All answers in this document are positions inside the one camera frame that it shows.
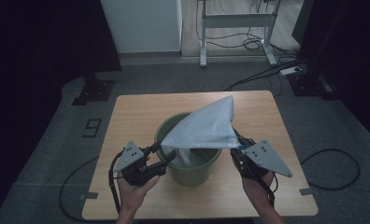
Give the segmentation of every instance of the dark curtain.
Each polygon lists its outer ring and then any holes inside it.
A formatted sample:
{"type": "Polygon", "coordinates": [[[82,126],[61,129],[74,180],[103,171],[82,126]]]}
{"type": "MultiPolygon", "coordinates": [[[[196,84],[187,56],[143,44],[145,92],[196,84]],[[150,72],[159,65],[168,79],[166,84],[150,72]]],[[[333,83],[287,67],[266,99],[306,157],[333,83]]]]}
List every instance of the dark curtain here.
{"type": "Polygon", "coordinates": [[[118,70],[99,0],[0,0],[0,206],[61,102],[63,85],[118,70]]]}

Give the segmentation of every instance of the green bucket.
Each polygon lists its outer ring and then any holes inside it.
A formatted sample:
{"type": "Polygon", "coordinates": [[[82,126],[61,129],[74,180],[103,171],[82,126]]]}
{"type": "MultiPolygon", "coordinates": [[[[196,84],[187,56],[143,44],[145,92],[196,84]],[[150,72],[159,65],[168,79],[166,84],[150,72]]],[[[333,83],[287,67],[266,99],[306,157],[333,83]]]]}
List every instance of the green bucket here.
{"type": "MultiPolygon", "coordinates": [[[[163,141],[171,130],[190,114],[191,113],[180,113],[165,120],[155,134],[155,142],[163,141]]],[[[173,164],[172,162],[168,164],[173,179],[180,185],[186,187],[194,187],[203,184],[208,179],[213,162],[221,154],[221,149],[216,148],[193,148],[191,151],[202,158],[205,163],[194,167],[181,166],[179,164],[173,164]]],[[[162,149],[159,149],[157,154],[161,160],[165,156],[162,149]]]]}

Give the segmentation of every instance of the person's right arm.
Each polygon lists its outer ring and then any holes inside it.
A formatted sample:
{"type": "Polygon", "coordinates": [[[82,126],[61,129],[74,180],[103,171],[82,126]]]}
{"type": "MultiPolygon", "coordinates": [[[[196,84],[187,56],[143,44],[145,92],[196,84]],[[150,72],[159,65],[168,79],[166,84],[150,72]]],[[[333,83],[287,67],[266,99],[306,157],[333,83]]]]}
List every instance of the person's right arm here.
{"type": "MultiPolygon", "coordinates": [[[[273,173],[269,171],[262,177],[262,180],[270,186],[273,181],[273,173]]],[[[260,215],[263,224],[282,224],[284,219],[278,214],[270,204],[266,191],[255,180],[242,177],[243,189],[249,197],[249,201],[260,215]]]]}

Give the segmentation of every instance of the black stand base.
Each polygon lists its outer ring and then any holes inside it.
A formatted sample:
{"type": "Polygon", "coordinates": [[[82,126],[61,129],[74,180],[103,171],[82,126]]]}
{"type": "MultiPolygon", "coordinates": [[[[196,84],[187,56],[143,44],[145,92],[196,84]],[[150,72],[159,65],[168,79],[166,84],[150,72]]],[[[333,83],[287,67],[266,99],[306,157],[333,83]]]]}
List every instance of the black stand base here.
{"type": "Polygon", "coordinates": [[[102,80],[93,83],[94,87],[91,88],[86,83],[82,93],[78,98],[75,98],[72,105],[86,105],[88,102],[106,102],[111,94],[115,81],[102,80]]]}
{"type": "Polygon", "coordinates": [[[319,96],[323,100],[338,100],[336,93],[325,87],[319,79],[310,80],[305,75],[288,75],[287,79],[295,96],[319,96]]]}

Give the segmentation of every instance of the gray carpet floor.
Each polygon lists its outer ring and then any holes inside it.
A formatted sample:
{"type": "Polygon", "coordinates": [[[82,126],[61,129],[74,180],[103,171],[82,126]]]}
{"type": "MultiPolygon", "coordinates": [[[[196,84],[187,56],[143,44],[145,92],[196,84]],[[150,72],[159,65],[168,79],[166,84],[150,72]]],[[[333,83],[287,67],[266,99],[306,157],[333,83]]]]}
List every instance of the gray carpet floor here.
{"type": "MultiPolygon", "coordinates": [[[[60,209],[59,193],[65,179],[81,164],[99,155],[107,125],[120,95],[223,91],[241,78],[269,68],[268,63],[197,63],[125,65],[122,72],[97,74],[115,80],[107,102],[71,105],[84,81],[77,78],[63,88],[63,100],[32,157],[19,175],[0,210],[0,223],[77,223],[60,209]],[[101,119],[95,138],[85,126],[101,119]]],[[[360,178],[345,189],[314,190],[319,212],[314,217],[285,217],[288,223],[370,223],[370,133],[340,101],[295,97],[285,77],[261,78],[234,91],[270,90],[300,161],[325,148],[339,148],[361,166],[360,178]]],[[[63,193],[65,210],[81,218],[96,161],[84,166],[63,193]]],[[[356,166],[337,152],[320,154],[304,164],[306,178],[326,187],[338,187],[356,175],[356,166]]]]}

